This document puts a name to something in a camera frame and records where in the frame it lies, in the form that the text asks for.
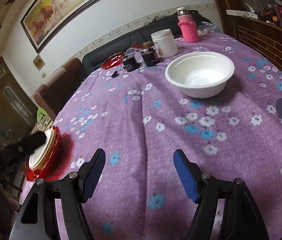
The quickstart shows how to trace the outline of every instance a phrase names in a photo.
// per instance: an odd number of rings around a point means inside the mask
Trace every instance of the table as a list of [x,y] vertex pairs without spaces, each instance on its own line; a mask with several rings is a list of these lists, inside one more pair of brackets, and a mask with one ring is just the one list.
[[[177,39],[181,52],[155,67],[112,79],[114,69],[92,73],[58,114],[55,126],[72,143],[57,176],[89,161],[97,148],[107,155],[94,196],[83,205],[96,240],[180,239],[196,205],[187,198],[173,165],[181,148],[215,178],[243,178],[271,240],[282,237],[282,73],[256,51],[222,33],[198,43]],[[193,51],[225,54],[234,75],[216,97],[192,99],[168,83],[166,66]],[[26,182],[21,199],[33,183]],[[60,203],[61,239],[67,239]],[[219,201],[213,238],[221,225]]]

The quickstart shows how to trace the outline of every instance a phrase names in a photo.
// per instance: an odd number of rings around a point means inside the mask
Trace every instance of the framed painting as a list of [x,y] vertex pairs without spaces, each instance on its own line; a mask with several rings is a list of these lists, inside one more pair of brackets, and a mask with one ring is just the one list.
[[21,20],[36,52],[76,15],[97,0],[35,0]]

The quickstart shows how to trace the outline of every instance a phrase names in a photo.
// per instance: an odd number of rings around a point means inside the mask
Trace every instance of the white wall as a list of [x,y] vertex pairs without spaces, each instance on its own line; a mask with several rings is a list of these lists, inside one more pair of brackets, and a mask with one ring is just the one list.
[[[29,96],[44,82],[43,72],[49,76],[86,45],[128,22],[182,5],[215,3],[214,0],[100,0],[75,17],[46,45],[40,53],[46,65],[38,71],[32,62],[36,52],[20,24],[33,1],[28,0],[15,17],[3,51],[5,62]],[[210,11],[214,11],[218,25],[217,10]]]

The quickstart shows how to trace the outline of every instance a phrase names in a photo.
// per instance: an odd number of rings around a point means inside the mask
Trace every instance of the brown chair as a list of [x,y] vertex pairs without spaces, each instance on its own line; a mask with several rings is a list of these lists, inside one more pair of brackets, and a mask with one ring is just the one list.
[[78,58],[58,68],[34,93],[35,102],[52,120],[81,85],[82,63]]

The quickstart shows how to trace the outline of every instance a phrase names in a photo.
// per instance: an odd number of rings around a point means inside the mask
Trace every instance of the white foam bowl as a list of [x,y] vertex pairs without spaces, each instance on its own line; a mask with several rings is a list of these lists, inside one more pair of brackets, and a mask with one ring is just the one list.
[[209,98],[220,93],[234,73],[234,64],[216,52],[192,52],[172,61],[166,79],[193,98]]

